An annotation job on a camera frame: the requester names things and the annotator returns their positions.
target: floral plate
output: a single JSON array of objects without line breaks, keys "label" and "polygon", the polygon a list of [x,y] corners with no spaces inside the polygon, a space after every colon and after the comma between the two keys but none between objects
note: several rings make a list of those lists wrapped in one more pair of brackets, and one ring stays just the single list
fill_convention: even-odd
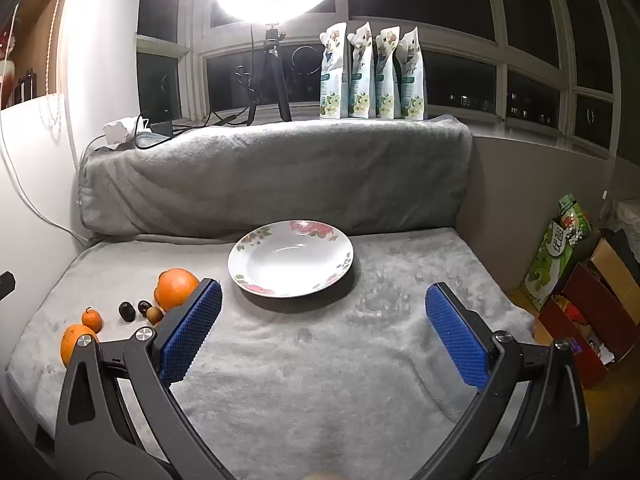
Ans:
[{"label": "floral plate", "polygon": [[253,294],[296,298],[333,285],[352,261],[353,246],[343,232],[322,222],[290,220],[242,238],[229,254],[228,269]]}]

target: silver bolt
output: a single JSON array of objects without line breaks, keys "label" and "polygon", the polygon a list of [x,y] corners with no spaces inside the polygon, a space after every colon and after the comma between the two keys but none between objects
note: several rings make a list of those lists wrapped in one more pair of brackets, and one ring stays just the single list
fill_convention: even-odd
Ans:
[{"label": "silver bolt", "polygon": [[136,332],[136,339],[138,341],[146,341],[154,334],[154,331],[151,330],[148,326],[141,328]]},{"label": "silver bolt", "polygon": [[510,343],[513,341],[513,336],[506,330],[498,330],[494,333],[496,340],[500,343]]},{"label": "silver bolt", "polygon": [[91,336],[88,334],[81,335],[76,341],[78,346],[87,346],[91,342]]},{"label": "silver bolt", "polygon": [[558,339],[558,341],[554,342],[554,346],[558,350],[568,350],[570,348],[566,339]]}]

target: gray wall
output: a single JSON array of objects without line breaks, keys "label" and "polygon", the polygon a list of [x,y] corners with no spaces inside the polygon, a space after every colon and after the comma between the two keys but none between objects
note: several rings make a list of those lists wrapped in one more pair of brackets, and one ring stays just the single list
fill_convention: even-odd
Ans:
[{"label": "gray wall", "polygon": [[474,137],[456,230],[502,290],[513,290],[529,269],[548,220],[558,214],[559,198],[573,193],[591,218],[598,217],[606,165],[549,146]]}]

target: blue gripper pad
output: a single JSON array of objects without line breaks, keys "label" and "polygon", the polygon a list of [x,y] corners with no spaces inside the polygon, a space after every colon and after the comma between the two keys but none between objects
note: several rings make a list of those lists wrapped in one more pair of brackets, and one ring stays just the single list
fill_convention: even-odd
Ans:
[{"label": "blue gripper pad", "polygon": [[164,384],[184,379],[221,309],[222,289],[212,281],[162,347],[159,375]]},{"label": "blue gripper pad", "polygon": [[427,289],[427,316],[466,384],[482,390],[489,380],[489,356],[437,285]]}]

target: gray fabric surface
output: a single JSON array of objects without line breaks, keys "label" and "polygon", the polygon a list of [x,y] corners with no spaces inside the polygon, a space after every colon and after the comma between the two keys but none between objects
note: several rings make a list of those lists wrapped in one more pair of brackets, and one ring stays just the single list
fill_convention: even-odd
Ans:
[{"label": "gray fabric surface", "polygon": [[205,128],[150,150],[88,153],[81,217],[102,234],[198,238],[292,218],[348,235],[452,227],[471,147],[451,116]]},{"label": "gray fabric surface", "polygon": [[[354,264],[306,298],[244,293],[226,270],[232,246],[101,243],[84,252],[28,323],[8,372],[53,432],[65,368],[60,338],[82,310],[105,320],[102,341],[129,337],[118,305],[151,300],[158,274],[185,267],[220,280],[223,309],[187,377],[172,391],[206,444],[239,479],[408,479],[449,434],[475,390],[428,322],[424,295],[444,281],[492,330],[531,342],[532,317],[513,306],[452,229],[352,238]],[[124,381],[146,448],[158,445]],[[494,438],[495,452],[522,390]]]}]

